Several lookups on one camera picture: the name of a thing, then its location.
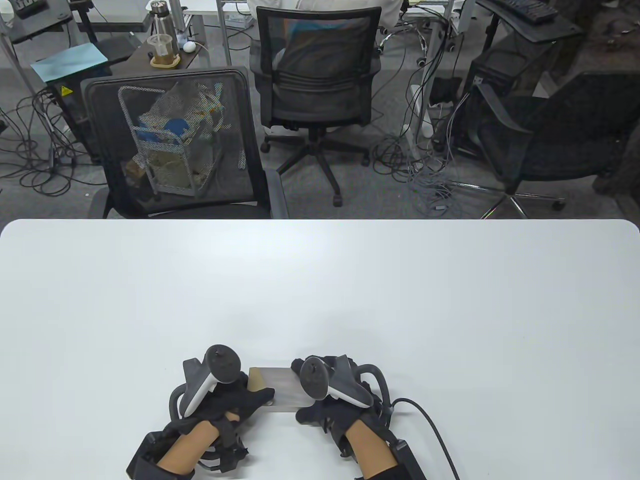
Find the person's left hand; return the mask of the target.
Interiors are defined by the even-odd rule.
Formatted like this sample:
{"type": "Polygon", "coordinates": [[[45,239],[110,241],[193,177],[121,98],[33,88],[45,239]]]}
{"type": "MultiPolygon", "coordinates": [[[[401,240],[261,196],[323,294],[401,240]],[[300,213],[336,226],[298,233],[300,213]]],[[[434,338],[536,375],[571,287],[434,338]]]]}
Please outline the person's left hand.
{"type": "Polygon", "coordinates": [[[187,435],[199,423],[208,423],[218,430],[220,437],[232,437],[242,423],[258,409],[272,402],[275,390],[265,387],[250,391],[247,388],[249,377],[240,373],[240,377],[231,383],[219,383],[213,392],[208,392],[199,406],[190,416],[172,420],[163,429],[164,432],[187,435]]]}

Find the person's right hand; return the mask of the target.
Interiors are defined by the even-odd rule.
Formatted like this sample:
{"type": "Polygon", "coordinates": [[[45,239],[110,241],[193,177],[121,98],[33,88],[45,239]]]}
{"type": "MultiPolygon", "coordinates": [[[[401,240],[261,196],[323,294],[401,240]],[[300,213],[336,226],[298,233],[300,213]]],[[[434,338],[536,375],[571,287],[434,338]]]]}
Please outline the person's right hand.
{"type": "Polygon", "coordinates": [[[302,390],[314,400],[295,414],[301,425],[320,426],[330,434],[341,457],[354,457],[346,432],[362,421],[382,441],[397,441],[390,430],[392,414],[386,378],[375,365],[357,365],[350,357],[316,356],[294,359],[290,366],[302,390]]]}

